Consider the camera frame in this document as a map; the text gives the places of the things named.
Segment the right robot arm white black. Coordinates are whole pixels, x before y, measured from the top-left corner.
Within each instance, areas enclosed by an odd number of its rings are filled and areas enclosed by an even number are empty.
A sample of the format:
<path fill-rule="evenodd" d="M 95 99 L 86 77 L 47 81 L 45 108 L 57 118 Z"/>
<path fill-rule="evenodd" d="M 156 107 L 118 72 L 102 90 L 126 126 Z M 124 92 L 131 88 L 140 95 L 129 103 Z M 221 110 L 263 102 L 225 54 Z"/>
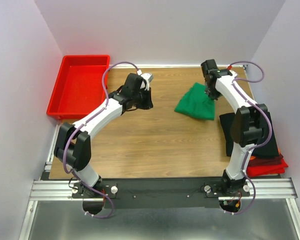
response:
<path fill-rule="evenodd" d="M 258 104 L 239 86 L 237 73 L 228 66 L 219 69 L 215 60 L 205 60 L 201 65 L 206 94 L 216 100 L 223 96 L 235 116 L 230 128 L 233 150 L 217 189 L 231 196 L 242 189 L 247 180 L 248 161 L 256 148 L 266 145 L 272 136 L 272 125 L 267 116 L 267 106 Z"/>

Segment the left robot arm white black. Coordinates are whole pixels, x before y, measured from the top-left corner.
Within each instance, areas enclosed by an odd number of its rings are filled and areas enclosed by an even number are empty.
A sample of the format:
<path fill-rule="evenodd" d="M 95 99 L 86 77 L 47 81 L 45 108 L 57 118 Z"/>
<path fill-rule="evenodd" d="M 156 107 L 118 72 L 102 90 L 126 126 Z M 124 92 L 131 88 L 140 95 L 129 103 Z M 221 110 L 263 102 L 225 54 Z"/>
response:
<path fill-rule="evenodd" d="M 67 174 L 76 177 L 89 197 L 102 195 L 100 175 L 90 165 L 91 141 L 108 123 L 125 112 L 153 108 L 151 73 L 130 73 L 125 83 L 108 94 L 104 102 L 86 117 L 60 126 L 54 149 Z"/>

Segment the green polo shirt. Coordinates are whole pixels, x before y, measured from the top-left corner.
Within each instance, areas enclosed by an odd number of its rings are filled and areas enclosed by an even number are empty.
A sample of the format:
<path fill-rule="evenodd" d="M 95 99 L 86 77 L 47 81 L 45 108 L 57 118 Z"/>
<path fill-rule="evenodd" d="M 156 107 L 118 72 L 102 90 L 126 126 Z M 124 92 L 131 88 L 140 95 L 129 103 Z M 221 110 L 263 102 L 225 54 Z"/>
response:
<path fill-rule="evenodd" d="M 206 94 L 205 90 L 205 85 L 195 82 L 181 98 L 174 111 L 194 119 L 213 121 L 215 102 Z"/>

